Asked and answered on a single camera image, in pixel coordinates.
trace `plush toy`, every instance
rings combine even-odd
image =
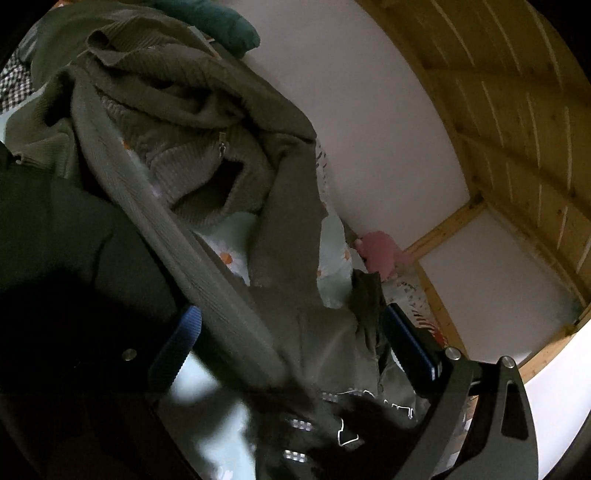
[[[241,14],[212,0],[153,0],[152,6],[193,25],[239,59],[261,44],[255,27]]]
[[[365,261],[369,273],[379,272],[383,281],[394,277],[413,263],[387,233],[371,232],[355,241],[355,249]]]

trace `teal pillow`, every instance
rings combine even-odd
[[[255,27],[241,14],[211,0],[154,0],[153,6],[193,25],[239,59],[261,44]]]

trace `checkered fabric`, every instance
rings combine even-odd
[[[33,93],[31,70],[18,58],[15,51],[0,73],[1,113],[16,107]]]

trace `wooden ceiling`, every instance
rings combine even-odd
[[[358,0],[409,62],[473,199],[591,301],[591,84],[525,0]]]

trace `black metal bracket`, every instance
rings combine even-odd
[[[534,421],[513,359],[504,356],[496,365],[484,364],[468,360],[453,347],[442,349],[396,304],[384,312],[382,330],[417,394],[431,402],[414,449],[393,480],[431,478],[467,399],[474,395],[478,404],[459,457],[436,478],[538,478]]]

